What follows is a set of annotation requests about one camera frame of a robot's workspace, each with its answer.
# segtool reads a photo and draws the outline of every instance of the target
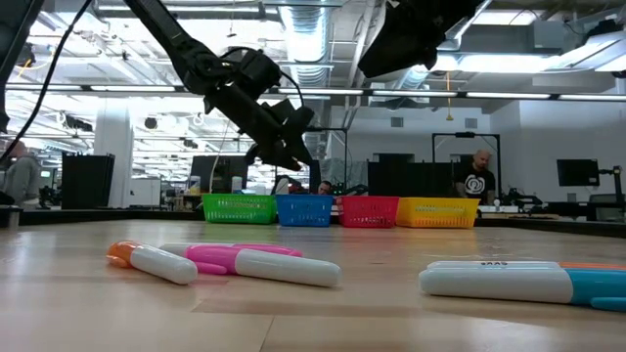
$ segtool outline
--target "yellow basket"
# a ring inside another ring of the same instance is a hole
[[[398,226],[413,228],[471,229],[480,199],[401,198]]]

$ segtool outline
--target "black cable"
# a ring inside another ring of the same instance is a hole
[[[85,13],[85,11],[87,11],[87,8],[91,4],[91,1],[92,0],[85,1],[85,3],[80,8],[80,10],[78,10],[78,12],[76,13],[76,17],[74,17],[74,20],[71,22],[66,32],[64,33],[63,37],[61,38],[61,41],[59,42],[59,46],[57,46],[57,50],[55,50],[55,55],[52,58],[52,62],[50,62],[50,68],[48,69],[48,74],[46,75],[46,79],[43,82],[43,85],[41,87],[41,92],[39,92],[39,98],[37,99],[37,103],[35,104],[35,107],[32,110],[32,114],[26,121],[26,124],[22,127],[22,130],[20,131],[20,133],[18,133],[16,138],[13,140],[9,148],[7,148],[7,150],[4,151],[2,156],[0,156],[0,163],[4,162],[4,160],[6,160],[9,157],[13,149],[20,142],[20,139],[23,137],[23,135],[26,133],[26,131],[32,124],[32,121],[34,121],[35,117],[37,117],[37,114],[39,113],[39,110],[41,109],[41,104],[43,103],[43,99],[46,96],[46,92],[48,92],[48,86],[50,85],[50,81],[52,80],[52,75],[55,72],[57,61],[59,60],[59,57],[61,56],[61,52],[63,51],[63,46],[66,44],[67,39],[69,38],[69,35],[72,33],[74,26],[76,25],[78,20],[80,20],[80,18]]]
[[[254,49],[248,48],[248,47],[234,47],[234,48],[230,49],[229,51],[227,51],[226,53],[222,54],[220,56],[220,58],[224,59],[224,58],[228,57],[229,55],[232,55],[234,53],[237,53],[237,52],[240,52],[240,51],[243,51],[243,50],[254,50]],[[304,107],[304,97],[302,96],[302,91],[300,90],[300,85],[295,82],[295,79],[293,79],[290,75],[284,73],[282,70],[281,70],[281,75],[284,78],[288,79],[293,84],[293,86],[297,90],[297,95],[300,97],[300,102],[302,103],[302,106]]]
[[[300,97],[300,103],[302,104],[302,106],[304,107],[304,97],[302,96],[302,91],[300,90],[300,85],[297,84],[295,82],[295,79],[291,78],[290,75],[284,73],[281,71],[281,74],[288,79],[291,83],[293,83],[293,86],[295,87],[295,90],[297,90],[297,95]]]

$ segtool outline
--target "plastic basket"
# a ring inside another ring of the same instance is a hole
[[[276,220],[274,196],[202,195],[204,217],[211,223],[271,224]]]
[[[339,222],[349,228],[392,228],[399,197],[341,197],[336,202]]]
[[[277,195],[282,226],[329,227],[333,196]]]
[[[402,198],[398,206],[398,226],[415,228],[473,227],[480,199]]]

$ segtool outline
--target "marker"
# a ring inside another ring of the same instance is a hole
[[[166,243],[162,245],[160,248],[170,253],[174,253],[176,255],[185,256],[185,250],[187,250],[187,248],[189,248],[192,245],[223,245],[223,246],[230,246],[234,248],[261,250],[261,251],[265,251],[268,253],[275,253],[275,254],[283,254],[283,255],[297,256],[297,257],[302,256],[302,252],[297,249],[288,248],[288,247],[281,246],[281,245],[267,244],[267,243],[204,243],[204,242]]]
[[[107,259],[116,267],[135,268],[179,285],[198,277],[198,268],[191,260],[138,242],[113,243]]]
[[[336,286],[341,277],[341,269],[330,262],[225,245],[192,245],[185,250],[185,257],[205,274],[242,275],[313,286]]]
[[[626,266],[620,265],[437,262],[420,273],[419,281],[421,289],[432,295],[561,303],[626,312]]]

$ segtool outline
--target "blue cap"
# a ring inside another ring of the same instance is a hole
[[[565,269],[573,286],[570,304],[626,312],[626,271]]]

